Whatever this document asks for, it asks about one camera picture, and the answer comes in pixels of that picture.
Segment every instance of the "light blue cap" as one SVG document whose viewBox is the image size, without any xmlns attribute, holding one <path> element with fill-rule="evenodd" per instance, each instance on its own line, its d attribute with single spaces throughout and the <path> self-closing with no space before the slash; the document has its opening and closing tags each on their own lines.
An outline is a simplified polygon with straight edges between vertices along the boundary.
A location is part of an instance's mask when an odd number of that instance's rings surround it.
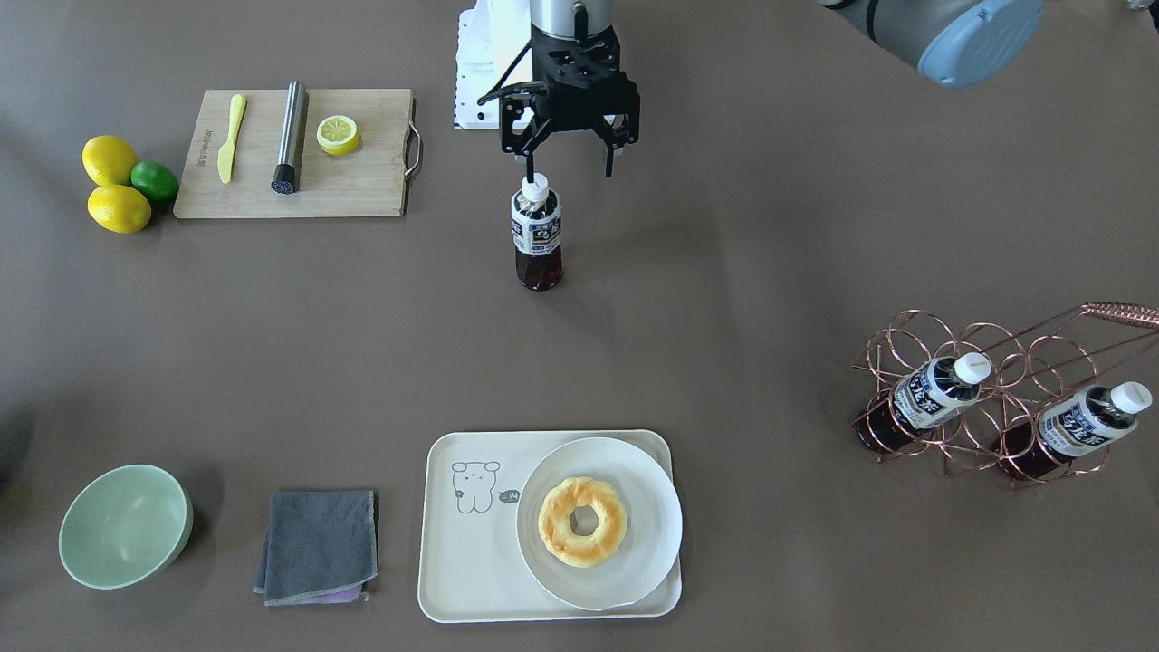
<svg viewBox="0 0 1159 652">
<path fill-rule="evenodd" d="M 918 72 L 964 88 L 1006 67 L 1042 22 L 1043 0 L 984 0 L 949 23 L 918 61 Z"/>
</svg>

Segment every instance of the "green bowl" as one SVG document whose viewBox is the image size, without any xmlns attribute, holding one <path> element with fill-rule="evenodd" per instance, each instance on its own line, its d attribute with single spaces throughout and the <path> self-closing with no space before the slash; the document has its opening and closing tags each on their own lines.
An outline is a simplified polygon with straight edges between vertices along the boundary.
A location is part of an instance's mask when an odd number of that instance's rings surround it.
<svg viewBox="0 0 1159 652">
<path fill-rule="evenodd" d="M 92 588 L 123 588 L 160 572 L 189 541 L 194 508 L 176 478 L 147 464 L 89 483 L 60 525 L 60 563 Z"/>
</svg>

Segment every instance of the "towel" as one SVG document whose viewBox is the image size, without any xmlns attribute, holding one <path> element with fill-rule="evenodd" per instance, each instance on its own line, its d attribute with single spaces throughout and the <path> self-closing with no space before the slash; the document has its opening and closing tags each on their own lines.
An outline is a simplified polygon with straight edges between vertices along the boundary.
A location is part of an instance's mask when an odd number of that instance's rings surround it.
<svg viewBox="0 0 1159 652">
<path fill-rule="evenodd" d="M 376 577 L 373 491 L 274 495 L 254 580 L 267 607 L 352 602 Z"/>
</svg>

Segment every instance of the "donut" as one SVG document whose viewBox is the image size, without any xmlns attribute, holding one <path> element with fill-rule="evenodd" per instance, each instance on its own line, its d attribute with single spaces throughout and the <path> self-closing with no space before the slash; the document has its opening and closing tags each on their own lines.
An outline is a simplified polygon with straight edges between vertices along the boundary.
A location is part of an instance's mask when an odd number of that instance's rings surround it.
<svg viewBox="0 0 1159 652">
<path fill-rule="evenodd" d="M 571 530 L 571 513 L 591 507 L 599 519 L 596 530 L 581 536 Z M 628 514 L 612 485 L 588 477 L 567 478 L 547 492 L 539 510 L 539 539 L 568 566 L 590 569 L 612 558 L 628 532 Z"/>
</svg>

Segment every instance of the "gray tabletop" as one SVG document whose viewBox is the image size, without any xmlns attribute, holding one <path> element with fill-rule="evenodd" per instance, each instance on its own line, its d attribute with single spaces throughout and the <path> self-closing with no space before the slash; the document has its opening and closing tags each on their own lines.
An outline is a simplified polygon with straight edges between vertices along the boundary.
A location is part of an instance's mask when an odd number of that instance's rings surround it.
<svg viewBox="0 0 1159 652">
<path fill-rule="evenodd" d="M 0 647 L 1156 650 L 1159 417 L 1093 476 L 1011 492 L 875 464 L 848 364 L 899 310 L 1012 330 L 1154 305 L 1159 37 L 1049 2 L 964 90 L 815 2 L 618 2 L 641 139 L 537 156 L 561 285 L 515 278 L 520 166 L 452 127 L 466 2 L 0 3 Z M 80 163 L 116 133 L 181 169 L 206 88 L 411 88 L 404 217 L 121 235 Z M 1159 389 L 1152 353 L 1114 381 Z M 455 431 L 648 428 L 672 449 L 684 593 L 656 620 L 440 625 L 416 601 L 427 454 Z M 172 471 L 177 562 L 96 592 L 57 558 L 103 471 Z M 250 592 L 271 493 L 376 490 L 367 602 Z"/>
</svg>

